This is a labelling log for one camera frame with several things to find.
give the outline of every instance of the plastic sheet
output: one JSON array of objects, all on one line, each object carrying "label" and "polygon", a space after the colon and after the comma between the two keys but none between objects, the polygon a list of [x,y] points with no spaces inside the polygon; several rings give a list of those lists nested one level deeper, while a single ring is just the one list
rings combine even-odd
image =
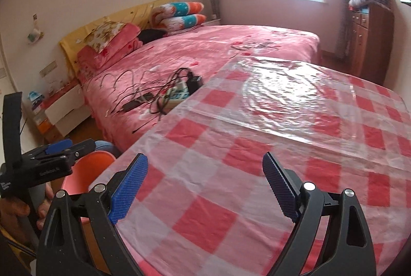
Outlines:
[{"label": "plastic sheet", "polygon": [[266,275],[293,228],[262,173],[270,151],[321,190],[355,191],[381,274],[411,232],[409,132],[404,102],[388,89],[309,63],[238,56],[96,183],[147,155],[147,178],[117,225],[147,273]]}]

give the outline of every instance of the person's knee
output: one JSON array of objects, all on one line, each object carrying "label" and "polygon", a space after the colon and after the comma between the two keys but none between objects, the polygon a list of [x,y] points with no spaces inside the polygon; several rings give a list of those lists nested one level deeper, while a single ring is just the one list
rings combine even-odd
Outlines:
[{"label": "person's knee", "polygon": [[114,144],[105,140],[96,140],[96,151],[110,152],[116,158],[118,158],[122,154]]}]

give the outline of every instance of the blue clamp pad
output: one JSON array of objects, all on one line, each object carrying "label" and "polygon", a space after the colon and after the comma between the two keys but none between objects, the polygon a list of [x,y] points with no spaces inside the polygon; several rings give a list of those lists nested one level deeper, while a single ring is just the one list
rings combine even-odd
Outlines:
[{"label": "blue clamp pad", "polygon": [[48,148],[46,149],[45,153],[46,154],[58,153],[65,149],[69,149],[72,146],[73,146],[73,142],[71,141],[71,139],[61,140],[61,141],[58,141],[57,143],[50,144]]},{"label": "blue clamp pad", "polygon": [[270,153],[266,153],[263,157],[263,172],[284,216],[296,223],[300,217],[300,211],[297,209],[297,191],[291,186],[285,169],[275,161]]},{"label": "blue clamp pad", "polygon": [[113,225],[127,215],[147,175],[148,159],[144,154],[140,154],[133,162],[132,167],[128,168],[128,172],[111,196],[111,209],[108,218]]}]

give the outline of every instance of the screw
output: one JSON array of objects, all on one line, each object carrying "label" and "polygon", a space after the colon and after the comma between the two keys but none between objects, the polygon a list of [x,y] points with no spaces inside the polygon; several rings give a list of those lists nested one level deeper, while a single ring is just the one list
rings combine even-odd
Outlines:
[{"label": "screw", "polygon": [[304,189],[312,191],[312,190],[315,189],[315,184],[313,184],[311,182],[306,182],[306,183],[304,183]]},{"label": "screw", "polygon": [[351,189],[344,190],[344,193],[349,197],[353,197],[355,195],[354,191]]},{"label": "screw", "polygon": [[98,184],[94,187],[96,193],[102,193],[106,189],[106,186],[103,184]]},{"label": "screw", "polygon": [[55,196],[57,198],[62,198],[66,195],[66,192],[64,190],[59,190],[58,192],[56,192]]}]

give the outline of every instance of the human hand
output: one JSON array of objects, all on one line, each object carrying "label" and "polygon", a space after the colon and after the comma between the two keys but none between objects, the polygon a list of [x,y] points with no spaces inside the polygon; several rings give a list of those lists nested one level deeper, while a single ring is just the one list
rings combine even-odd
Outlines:
[{"label": "human hand", "polygon": [[[46,184],[46,198],[40,204],[37,214],[39,219],[37,227],[43,229],[47,212],[49,211],[51,200],[54,194],[51,187]],[[30,214],[30,207],[16,197],[0,198],[0,225],[18,242],[27,244],[30,241],[29,236],[24,232],[18,217],[26,217]]]}]

